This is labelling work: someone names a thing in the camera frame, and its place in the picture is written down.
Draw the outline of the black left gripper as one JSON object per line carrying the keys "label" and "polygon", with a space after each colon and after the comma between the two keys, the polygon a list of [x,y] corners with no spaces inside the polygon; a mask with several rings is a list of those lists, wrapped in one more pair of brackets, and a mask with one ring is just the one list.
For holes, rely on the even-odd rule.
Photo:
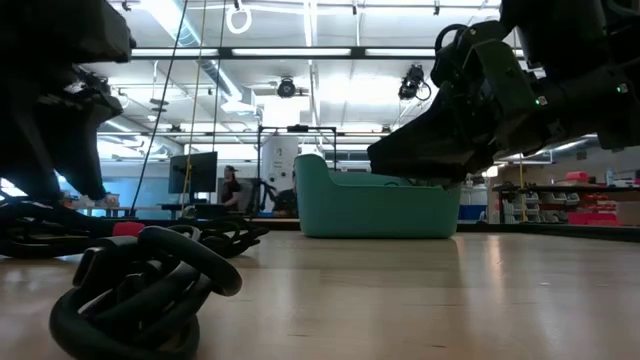
{"label": "black left gripper", "polygon": [[[4,73],[1,106],[12,121],[30,120],[47,147],[61,148],[59,170],[75,190],[91,200],[106,197],[97,132],[123,114],[123,105],[105,78],[77,65]],[[1,177],[33,199],[60,199],[51,162],[33,153],[2,153]]]}

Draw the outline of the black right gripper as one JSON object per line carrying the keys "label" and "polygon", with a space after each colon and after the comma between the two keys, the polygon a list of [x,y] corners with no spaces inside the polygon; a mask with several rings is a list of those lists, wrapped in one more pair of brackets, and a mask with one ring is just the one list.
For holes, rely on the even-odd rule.
{"label": "black right gripper", "polygon": [[429,109],[370,145],[375,174],[460,183],[514,153],[535,153],[568,138],[540,79],[524,70],[501,22],[453,24],[434,44]]}

